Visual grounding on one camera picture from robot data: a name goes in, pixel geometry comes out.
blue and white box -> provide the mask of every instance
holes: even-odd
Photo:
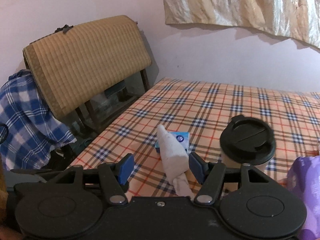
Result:
[[[186,153],[189,155],[190,134],[188,132],[169,132],[169,133],[171,133],[177,139],[177,141],[184,147]],[[155,148],[156,148],[157,153],[160,153],[160,147],[159,147],[158,140],[155,144]]]

silver rivet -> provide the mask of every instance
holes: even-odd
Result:
[[[110,197],[110,202],[114,204],[121,204],[125,201],[124,196],[121,195],[114,195]]]
[[[201,204],[209,204],[212,200],[212,197],[209,195],[200,195],[197,197],[197,201]]]
[[[157,202],[157,206],[158,207],[164,207],[165,206],[165,202],[159,201],[159,202]]]

bed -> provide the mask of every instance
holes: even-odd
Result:
[[[260,118],[274,130],[276,153],[265,172],[282,185],[297,157],[319,154],[320,93],[164,78],[106,128],[72,165],[91,169],[133,153],[136,164],[129,178],[128,199],[175,195],[154,148],[157,125],[163,124],[168,131],[188,131],[189,150],[217,162],[220,135],[238,114]],[[197,193],[201,186],[190,171],[187,178]]]

blue plaid shirt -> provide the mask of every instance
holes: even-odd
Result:
[[[76,141],[40,97],[30,70],[10,76],[0,89],[0,123],[9,127],[0,145],[6,170],[40,169],[49,162],[50,151]]]

rolled white towel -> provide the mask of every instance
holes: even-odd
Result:
[[[185,172],[189,169],[188,154],[176,138],[163,125],[157,127],[160,155],[167,180],[173,185],[178,196],[194,198]]]

